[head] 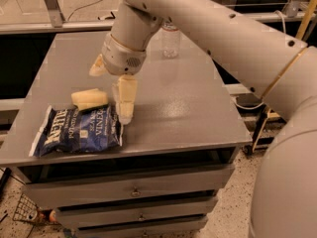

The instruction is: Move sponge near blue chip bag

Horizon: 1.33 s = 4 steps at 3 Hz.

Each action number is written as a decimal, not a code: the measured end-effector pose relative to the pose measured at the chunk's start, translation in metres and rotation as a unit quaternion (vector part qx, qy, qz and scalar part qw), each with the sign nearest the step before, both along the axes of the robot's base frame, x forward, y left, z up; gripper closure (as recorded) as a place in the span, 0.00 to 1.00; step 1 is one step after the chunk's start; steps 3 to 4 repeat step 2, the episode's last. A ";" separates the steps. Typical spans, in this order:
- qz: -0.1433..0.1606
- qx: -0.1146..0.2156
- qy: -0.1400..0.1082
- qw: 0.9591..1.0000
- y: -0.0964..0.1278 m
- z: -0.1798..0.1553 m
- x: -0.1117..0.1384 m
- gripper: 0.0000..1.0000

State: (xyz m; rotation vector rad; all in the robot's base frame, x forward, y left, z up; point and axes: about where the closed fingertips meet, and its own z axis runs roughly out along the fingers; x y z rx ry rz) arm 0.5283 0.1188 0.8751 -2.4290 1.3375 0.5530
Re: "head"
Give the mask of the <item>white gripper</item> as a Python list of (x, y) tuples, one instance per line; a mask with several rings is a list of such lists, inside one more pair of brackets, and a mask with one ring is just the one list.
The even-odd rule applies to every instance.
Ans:
[(141, 70), (146, 56), (145, 51), (139, 52), (126, 48), (108, 33), (101, 55), (96, 58), (89, 70), (90, 76), (100, 76), (107, 70), (113, 75), (121, 75), (118, 81), (112, 84), (112, 92), (116, 112), (122, 125), (132, 121), (138, 88), (137, 80), (130, 74), (136, 74)]

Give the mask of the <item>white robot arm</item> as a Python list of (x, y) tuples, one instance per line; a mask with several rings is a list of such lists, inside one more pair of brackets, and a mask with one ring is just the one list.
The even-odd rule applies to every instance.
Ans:
[(317, 49), (211, 0), (123, 0), (91, 74), (139, 72), (163, 21), (286, 122), (257, 175), (249, 238), (317, 238)]

